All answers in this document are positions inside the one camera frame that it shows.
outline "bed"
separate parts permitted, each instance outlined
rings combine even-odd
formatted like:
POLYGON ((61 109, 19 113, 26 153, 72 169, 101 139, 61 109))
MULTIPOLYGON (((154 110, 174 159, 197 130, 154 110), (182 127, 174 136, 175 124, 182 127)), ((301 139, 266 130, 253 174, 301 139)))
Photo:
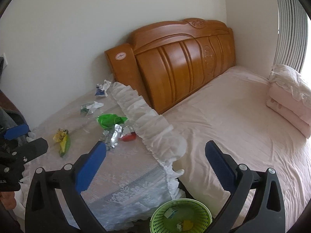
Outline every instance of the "bed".
MULTIPOLYGON (((311 197, 309 141, 265 106, 268 81, 235 66, 230 28, 200 18, 154 23, 132 32, 128 43, 106 55, 115 79, 137 90, 186 139, 187 151, 174 170, 185 170, 180 180, 213 216, 229 194, 204 157, 211 139, 237 163, 276 169, 286 229, 293 226, 311 197)), ((250 192, 237 224, 251 198, 250 192)))

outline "window blinds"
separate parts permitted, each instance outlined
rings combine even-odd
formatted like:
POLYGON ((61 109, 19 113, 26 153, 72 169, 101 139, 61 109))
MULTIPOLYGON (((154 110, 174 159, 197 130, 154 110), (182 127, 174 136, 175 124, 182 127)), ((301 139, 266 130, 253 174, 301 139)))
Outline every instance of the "window blinds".
POLYGON ((279 34, 274 63, 301 72, 308 42, 307 13, 298 0, 277 0, 279 34))

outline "crumpled aluminum foil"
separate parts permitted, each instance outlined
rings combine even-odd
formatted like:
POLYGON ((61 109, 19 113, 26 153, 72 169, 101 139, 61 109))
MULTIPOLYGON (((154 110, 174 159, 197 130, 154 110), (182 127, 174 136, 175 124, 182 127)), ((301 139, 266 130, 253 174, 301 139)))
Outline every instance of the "crumpled aluminum foil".
POLYGON ((113 129, 104 130, 101 141, 106 144, 106 150, 110 151, 118 145, 119 138, 122 134, 122 126, 115 124, 113 129))

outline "green basket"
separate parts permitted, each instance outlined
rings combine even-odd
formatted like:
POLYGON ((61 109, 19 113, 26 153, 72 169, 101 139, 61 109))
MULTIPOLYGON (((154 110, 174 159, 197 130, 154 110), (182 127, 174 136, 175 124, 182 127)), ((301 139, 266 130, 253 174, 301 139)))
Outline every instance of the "green basket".
POLYGON ((180 233, 177 230, 177 224, 183 220, 193 222, 192 229, 182 231, 187 233, 203 233, 212 223, 212 215, 208 208, 192 199, 177 199, 169 201, 160 206, 151 217, 150 232, 151 233, 180 233), (169 208, 176 208, 177 212, 172 218, 167 219, 164 213, 169 208))

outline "pillow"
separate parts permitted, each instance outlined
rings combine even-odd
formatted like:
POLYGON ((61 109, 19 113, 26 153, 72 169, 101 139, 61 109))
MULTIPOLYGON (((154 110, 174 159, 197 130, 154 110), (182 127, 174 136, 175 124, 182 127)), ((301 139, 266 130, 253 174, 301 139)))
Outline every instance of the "pillow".
POLYGON ((296 101, 311 109, 311 88, 295 69, 282 64, 275 64, 269 77, 269 82, 275 82, 296 101))
POLYGON ((311 125, 311 109, 307 108, 302 101, 296 101, 291 93, 285 91, 284 88, 275 82, 271 84, 268 96, 293 111, 301 120, 311 125))
POLYGON ((301 120, 293 111, 282 106, 280 103, 268 97, 266 105, 279 113, 282 117, 288 120, 293 126, 295 126, 306 138, 311 136, 311 126, 301 120))

